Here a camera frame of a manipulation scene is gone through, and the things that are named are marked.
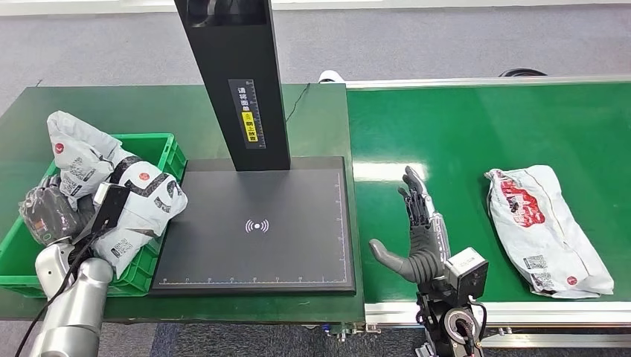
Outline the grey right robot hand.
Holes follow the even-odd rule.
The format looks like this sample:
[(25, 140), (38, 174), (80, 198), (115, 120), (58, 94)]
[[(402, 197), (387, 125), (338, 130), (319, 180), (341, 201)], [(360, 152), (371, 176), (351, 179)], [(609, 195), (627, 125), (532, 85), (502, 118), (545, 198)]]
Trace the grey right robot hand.
[(443, 216), (435, 205), (424, 181), (410, 166), (402, 177), (406, 188), (398, 189), (409, 218), (409, 253), (406, 257), (389, 251), (378, 239), (369, 241), (374, 258), (403, 279), (421, 285), (443, 276), (450, 256)]

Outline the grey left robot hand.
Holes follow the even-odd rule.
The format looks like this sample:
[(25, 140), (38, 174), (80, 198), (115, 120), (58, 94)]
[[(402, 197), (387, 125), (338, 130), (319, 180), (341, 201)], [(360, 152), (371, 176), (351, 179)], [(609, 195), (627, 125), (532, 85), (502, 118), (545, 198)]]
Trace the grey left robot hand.
[(44, 246), (64, 240), (77, 242), (95, 214), (93, 195), (78, 199), (72, 206), (60, 187), (58, 174), (46, 176), (19, 203), (20, 216), (31, 236)]

